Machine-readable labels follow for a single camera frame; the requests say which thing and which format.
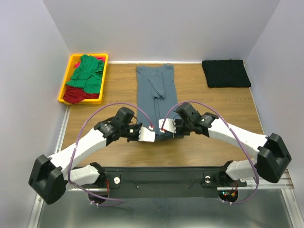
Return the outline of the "blue-grey t-shirt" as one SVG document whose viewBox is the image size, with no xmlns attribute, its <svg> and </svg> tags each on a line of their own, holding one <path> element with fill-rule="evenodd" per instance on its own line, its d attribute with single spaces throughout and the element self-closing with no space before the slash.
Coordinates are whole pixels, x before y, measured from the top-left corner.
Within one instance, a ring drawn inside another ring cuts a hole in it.
<svg viewBox="0 0 304 228">
<path fill-rule="evenodd" d="M 168 111 L 178 103 L 174 83 L 174 66 L 170 64 L 156 67 L 138 66 L 136 77 L 137 106 L 151 119 L 148 121 L 145 115 L 138 112 L 138 121 L 145 127 L 153 124 L 156 141 L 172 139 L 172 133 L 160 132 L 158 121 L 163 119 Z"/>
</svg>

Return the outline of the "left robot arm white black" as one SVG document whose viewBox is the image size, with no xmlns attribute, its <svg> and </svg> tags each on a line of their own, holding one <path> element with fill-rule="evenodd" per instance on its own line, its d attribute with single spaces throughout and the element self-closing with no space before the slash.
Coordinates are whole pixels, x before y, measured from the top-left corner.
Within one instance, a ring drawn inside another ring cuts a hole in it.
<svg viewBox="0 0 304 228">
<path fill-rule="evenodd" d="M 98 163 L 78 169 L 75 166 L 121 137 L 127 141 L 141 141 L 145 128 L 142 123 L 133 124 L 133 116 L 131 109 L 122 107 L 115 116 L 98 122 L 85 136 L 64 150 L 48 157 L 37 157 L 28 182 L 31 188 L 50 205 L 75 187 L 108 187 L 106 171 Z"/>
</svg>

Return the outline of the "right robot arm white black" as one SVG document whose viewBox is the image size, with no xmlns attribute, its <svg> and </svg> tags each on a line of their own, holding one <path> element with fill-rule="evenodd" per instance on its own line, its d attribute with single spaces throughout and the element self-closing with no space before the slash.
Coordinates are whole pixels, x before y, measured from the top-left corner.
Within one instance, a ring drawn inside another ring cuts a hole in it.
<svg viewBox="0 0 304 228">
<path fill-rule="evenodd" d="M 266 136 L 252 133 L 227 123 L 219 115 L 200 114 L 190 103 L 180 104 L 175 112 L 179 119 L 166 121 L 164 130 L 181 135 L 190 135 L 191 132 L 202 134 L 243 150 L 246 160 L 228 161 L 221 166 L 218 179 L 223 185 L 257 177 L 277 183 L 292 160 L 278 134 Z"/>
</svg>

